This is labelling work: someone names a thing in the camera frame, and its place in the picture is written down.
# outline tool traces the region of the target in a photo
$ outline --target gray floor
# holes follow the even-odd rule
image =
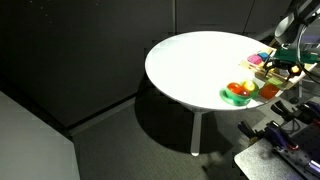
[[[304,83],[306,90],[314,84]],[[287,102],[289,91],[280,98]],[[301,102],[316,94],[304,91]],[[233,157],[248,147],[237,129],[242,120],[257,130],[283,120],[270,110],[272,102],[255,109],[219,111],[203,117],[201,154],[189,154],[193,114],[149,88],[135,104],[76,134],[74,143],[82,180],[113,179],[246,179]]]

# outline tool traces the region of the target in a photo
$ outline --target round white table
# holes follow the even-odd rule
[[[263,86],[264,82],[241,67],[240,62],[267,47],[237,34],[200,31],[170,37],[149,52],[145,68],[150,81],[166,96],[195,113],[192,155],[199,154],[203,113],[253,108],[267,102],[255,98],[246,106],[233,106],[220,97],[220,90],[230,82],[250,79]]]

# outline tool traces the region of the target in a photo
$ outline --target metal stand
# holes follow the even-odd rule
[[[194,112],[193,131],[191,139],[191,154],[198,156],[200,151],[201,121],[203,112]]]

